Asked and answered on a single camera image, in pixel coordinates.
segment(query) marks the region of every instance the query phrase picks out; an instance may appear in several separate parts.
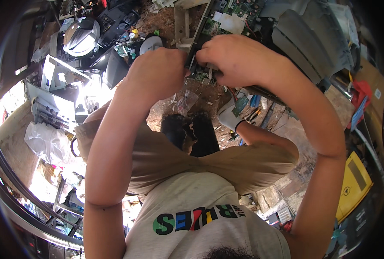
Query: white plastic bag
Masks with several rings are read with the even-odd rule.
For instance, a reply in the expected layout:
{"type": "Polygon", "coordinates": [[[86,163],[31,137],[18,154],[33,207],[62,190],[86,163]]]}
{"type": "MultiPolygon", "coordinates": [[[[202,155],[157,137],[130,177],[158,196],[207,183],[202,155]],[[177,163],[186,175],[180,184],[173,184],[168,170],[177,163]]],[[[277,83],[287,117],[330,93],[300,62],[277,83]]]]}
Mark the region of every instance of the white plastic bag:
{"type": "Polygon", "coordinates": [[[49,164],[64,165],[69,160],[70,140],[51,125],[30,122],[24,139],[29,148],[49,164]]]}

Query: red cloth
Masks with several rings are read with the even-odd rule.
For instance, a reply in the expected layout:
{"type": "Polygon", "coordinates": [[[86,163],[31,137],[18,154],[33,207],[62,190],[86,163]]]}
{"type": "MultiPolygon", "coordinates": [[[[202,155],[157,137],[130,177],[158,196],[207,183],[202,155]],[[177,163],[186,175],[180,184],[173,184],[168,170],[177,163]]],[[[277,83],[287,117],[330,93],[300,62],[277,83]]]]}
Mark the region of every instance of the red cloth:
{"type": "MultiPolygon", "coordinates": [[[[368,96],[368,100],[366,101],[365,107],[364,107],[364,110],[365,110],[366,107],[371,103],[371,97],[372,97],[371,87],[369,86],[368,82],[366,82],[365,80],[362,80],[362,81],[359,81],[359,82],[356,81],[356,80],[353,80],[353,87],[355,88],[355,91],[353,91],[353,98],[352,98],[351,103],[356,108],[355,112],[359,108],[359,106],[362,103],[363,99],[365,99],[365,96],[368,96]]],[[[357,122],[359,123],[361,120],[363,120],[363,115],[359,119],[359,121],[357,121],[357,122]]],[[[352,125],[352,122],[349,122],[347,128],[350,128],[351,125],[352,125]]]]}

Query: yellow device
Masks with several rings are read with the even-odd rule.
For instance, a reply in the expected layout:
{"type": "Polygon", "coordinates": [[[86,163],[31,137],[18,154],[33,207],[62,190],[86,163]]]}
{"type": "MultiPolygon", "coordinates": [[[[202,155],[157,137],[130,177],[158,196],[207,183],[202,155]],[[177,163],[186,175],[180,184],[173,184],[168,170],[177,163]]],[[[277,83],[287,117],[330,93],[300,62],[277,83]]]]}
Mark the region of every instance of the yellow device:
{"type": "Polygon", "coordinates": [[[343,177],[342,193],[336,212],[340,224],[363,200],[373,182],[360,158],[352,152],[346,160],[345,176],[343,177]]]}

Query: plastic bag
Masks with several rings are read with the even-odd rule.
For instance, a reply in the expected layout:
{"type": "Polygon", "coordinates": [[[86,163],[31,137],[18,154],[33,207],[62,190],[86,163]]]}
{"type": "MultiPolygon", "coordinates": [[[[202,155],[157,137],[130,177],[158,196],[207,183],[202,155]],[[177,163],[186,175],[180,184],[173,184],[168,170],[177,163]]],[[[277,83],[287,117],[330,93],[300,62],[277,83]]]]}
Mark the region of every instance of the plastic bag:
{"type": "Polygon", "coordinates": [[[199,97],[197,94],[191,92],[190,90],[186,90],[185,96],[182,97],[182,99],[180,99],[176,105],[178,107],[179,113],[183,116],[186,116],[198,98],[199,97]]]}
{"type": "Polygon", "coordinates": [[[49,164],[63,165],[71,155],[70,140],[64,132],[45,123],[30,122],[24,140],[39,158],[49,164]]]}

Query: circuit board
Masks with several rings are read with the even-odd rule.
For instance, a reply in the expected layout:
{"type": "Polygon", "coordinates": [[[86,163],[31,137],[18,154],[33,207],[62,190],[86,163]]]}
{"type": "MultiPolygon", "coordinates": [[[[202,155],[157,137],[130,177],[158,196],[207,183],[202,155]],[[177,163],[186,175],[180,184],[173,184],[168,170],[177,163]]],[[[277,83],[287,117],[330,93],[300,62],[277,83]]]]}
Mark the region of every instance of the circuit board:
{"type": "MultiPolygon", "coordinates": [[[[201,30],[203,36],[212,38],[216,35],[232,34],[222,28],[219,19],[222,14],[228,14],[228,17],[238,17],[238,20],[242,21],[240,21],[241,23],[244,22],[243,24],[245,25],[241,32],[242,35],[252,36],[252,34],[254,34],[250,28],[255,23],[255,20],[258,18],[264,7],[265,3],[263,0],[218,0],[216,2],[218,6],[213,7],[209,11],[205,24],[201,30]]],[[[210,71],[209,68],[197,67],[192,77],[204,85],[214,85],[216,79],[214,76],[210,75],[210,72],[212,72],[212,70],[210,71]]]]}

